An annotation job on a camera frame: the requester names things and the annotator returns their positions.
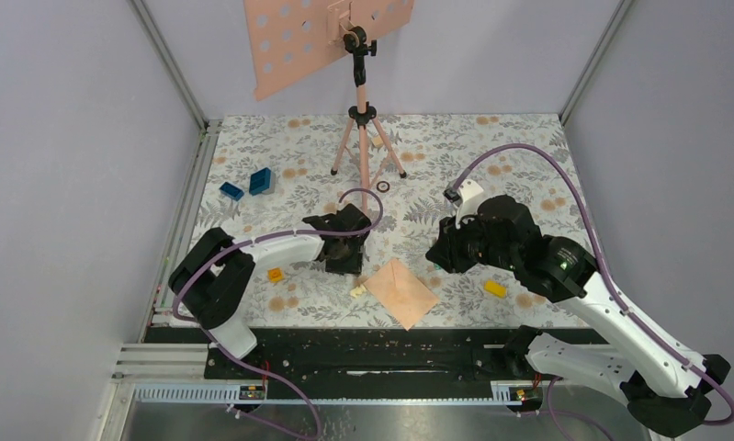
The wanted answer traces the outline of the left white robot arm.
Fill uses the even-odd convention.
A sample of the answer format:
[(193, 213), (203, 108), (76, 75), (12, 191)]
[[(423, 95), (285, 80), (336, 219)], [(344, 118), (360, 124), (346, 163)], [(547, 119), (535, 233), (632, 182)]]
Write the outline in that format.
[(357, 274), (373, 222), (347, 204), (335, 213), (309, 216), (295, 230), (237, 240), (222, 228), (206, 231), (168, 278), (174, 311), (184, 305), (192, 320), (225, 350), (227, 366), (242, 378), (256, 374), (262, 354), (237, 310), (250, 282), (270, 269), (324, 262), (337, 275)]

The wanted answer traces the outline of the tan paper envelope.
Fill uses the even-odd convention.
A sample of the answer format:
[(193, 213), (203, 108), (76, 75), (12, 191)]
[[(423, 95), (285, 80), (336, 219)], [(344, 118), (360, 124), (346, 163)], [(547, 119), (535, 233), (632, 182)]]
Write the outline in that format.
[(409, 331), (440, 299), (404, 263), (392, 258), (364, 286)]

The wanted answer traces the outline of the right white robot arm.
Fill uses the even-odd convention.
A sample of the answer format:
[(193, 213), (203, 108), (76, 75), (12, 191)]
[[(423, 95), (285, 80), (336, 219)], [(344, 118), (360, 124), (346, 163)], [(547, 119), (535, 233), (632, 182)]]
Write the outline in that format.
[[(657, 330), (654, 341), (636, 323), (642, 311), (607, 289), (594, 257), (573, 240), (544, 234), (529, 208), (500, 195), (480, 201), (462, 216), (439, 222), (426, 258), (450, 274), (475, 265), (513, 273), (530, 292), (583, 319), (615, 349), (607, 356), (522, 325), (504, 348), (504, 366), (519, 379), (533, 372), (562, 377), (624, 405), (649, 430), (676, 437), (702, 425), (712, 406), (712, 386), (730, 371), (720, 355), (701, 355)], [(670, 345), (680, 359), (661, 347)]]

